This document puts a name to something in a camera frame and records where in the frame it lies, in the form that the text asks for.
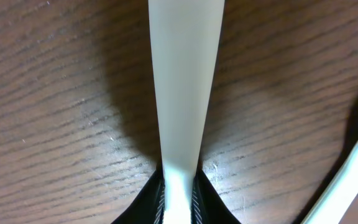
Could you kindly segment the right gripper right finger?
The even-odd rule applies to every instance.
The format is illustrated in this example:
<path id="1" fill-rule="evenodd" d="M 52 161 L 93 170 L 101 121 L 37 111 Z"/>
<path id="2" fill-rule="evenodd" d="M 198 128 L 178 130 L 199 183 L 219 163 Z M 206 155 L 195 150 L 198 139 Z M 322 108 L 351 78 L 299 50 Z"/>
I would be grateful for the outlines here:
<path id="1" fill-rule="evenodd" d="M 197 170 L 191 198 L 192 224 L 240 224 L 202 170 Z"/>

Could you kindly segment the white plastic spoon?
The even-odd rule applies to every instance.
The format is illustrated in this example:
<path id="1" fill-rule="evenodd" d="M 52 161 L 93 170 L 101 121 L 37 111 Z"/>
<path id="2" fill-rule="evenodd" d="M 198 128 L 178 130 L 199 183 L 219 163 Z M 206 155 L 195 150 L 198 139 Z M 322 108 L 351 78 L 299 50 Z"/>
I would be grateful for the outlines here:
<path id="1" fill-rule="evenodd" d="M 338 224 L 358 194 L 358 141 L 302 224 Z"/>

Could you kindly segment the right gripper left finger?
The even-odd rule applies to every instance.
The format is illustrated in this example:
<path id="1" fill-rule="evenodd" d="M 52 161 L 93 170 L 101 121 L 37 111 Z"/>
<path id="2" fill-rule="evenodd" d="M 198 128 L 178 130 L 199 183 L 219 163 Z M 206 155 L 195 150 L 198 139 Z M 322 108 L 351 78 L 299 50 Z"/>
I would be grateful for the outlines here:
<path id="1" fill-rule="evenodd" d="M 163 187 L 163 172 L 156 170 L 129 207 L 111 224 L 154 223 Z"/>

